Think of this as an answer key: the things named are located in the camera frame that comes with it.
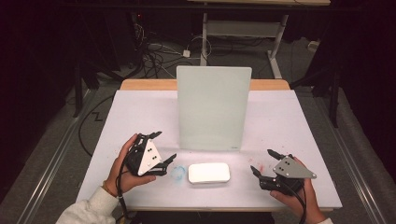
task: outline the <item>hand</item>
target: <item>hand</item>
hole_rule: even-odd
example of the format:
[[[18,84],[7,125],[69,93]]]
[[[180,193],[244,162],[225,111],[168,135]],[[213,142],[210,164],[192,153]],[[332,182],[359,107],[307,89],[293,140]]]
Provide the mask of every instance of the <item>hand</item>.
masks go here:
[[[299,162],[301,165],[305,166],[300,160],[294,157],[294,159]],[[307,224],[316,224],[322,222],[326,219],[325,216],[321,213],[318,207],[317,196],[315,194],[314,187],[312,186],[312,182],[310,178],[306,178],[304,180],[304,189],[306,195],[306,219],[305,222]],[[287,205],[291,211],[297,217],[301,217],[303,215],[303,207],[301,206],[300,202],[294,196],[285,195],[279,191],[272,190],[270,193],[271,196],[276,198],[278,201],[282,202],[283,204]],[[304,191],[301,189],[298,192],[298,195],[304,201]]]
[[[123,146],[120,151],[120,155],[114,160],[113,166],[111,167],[110,174],[108,175],[107,180],[105,181],[105,185],[112,195],[118,195],[117,193],[117,177],[119,176],[120,167],[122,165],[122,161],[124,160],[126,154],[128,153],[129,148],[133,145],[136,140],[137,134],[134,134]],[[147,184],[155,180],[155,175],[145,175],[145,176],[134,176],[126,167],[123,168],[123,172],[121,179],[121,190],[122,193],[129,191],[130,189]]]

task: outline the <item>wrist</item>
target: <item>wrist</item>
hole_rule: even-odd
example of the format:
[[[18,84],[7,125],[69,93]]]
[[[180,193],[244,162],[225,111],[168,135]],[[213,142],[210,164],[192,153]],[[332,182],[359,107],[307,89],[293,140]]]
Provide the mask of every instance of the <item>wrist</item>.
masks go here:
[[[317,224],[326,220],[326,217],[323,213],[318,209],[314,211],[307,211],[306,213],[306,223],[307,224]]]
[[[102,189],[104,189],[108,194],[110,194],[111,196],[117,198],[117,188],[113,188],[112,186],[109,186],[107,184],[107,180],[103,181],[103,185],[102,185]]]

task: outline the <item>frosted glass panel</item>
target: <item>frosted glass panel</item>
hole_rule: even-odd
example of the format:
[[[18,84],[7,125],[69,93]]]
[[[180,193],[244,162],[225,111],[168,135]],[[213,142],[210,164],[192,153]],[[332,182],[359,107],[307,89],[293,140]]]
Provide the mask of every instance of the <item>frosted glass panel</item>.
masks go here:
[[[249,67],[178,66],[180,147],[239,150],[250,78]]]

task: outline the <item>table leg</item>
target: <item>table leg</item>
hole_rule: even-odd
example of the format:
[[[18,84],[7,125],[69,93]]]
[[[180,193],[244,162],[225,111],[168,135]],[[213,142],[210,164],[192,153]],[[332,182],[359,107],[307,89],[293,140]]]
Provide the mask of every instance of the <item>table leg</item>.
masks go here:
[[[289,17],[289,15],[283,15],[282,22],[279,24],[279,27],[277,29],[274,48],[273,48],[273,50],[268,50],[268,60],[271,65],[271,68],[272,68],[272,71],[274,74],[274,78],[282,78],[282,75],[280,74],[280,70],[279,70],[279,67],[276,62],[276,53],[277,53],[277,50],[279,49],[279,45],[280,45],[280,41],[282,40],[283,32],[285,32],[286,22],[288,21],[288,17]]]
[[[206,66],[207,63],[207,49],[206,49],[206,38],[207,38],[207,13],[204,13],[204,19],[202,23],[202,50],[201,50],[201,66]]]

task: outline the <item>sleeve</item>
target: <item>sleeve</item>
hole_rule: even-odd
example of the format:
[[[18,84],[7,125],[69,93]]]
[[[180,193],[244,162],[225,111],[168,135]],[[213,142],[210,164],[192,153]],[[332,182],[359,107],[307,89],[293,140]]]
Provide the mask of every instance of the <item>sleeve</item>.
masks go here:
[[[70,205],[59,217],[57,224],[63,223],[115,223],[111,213],[119,200],[99,187],[87,200]]]
[[[328,217],[326,220],[319,222],[318,224],[332,224],[332,220]]]

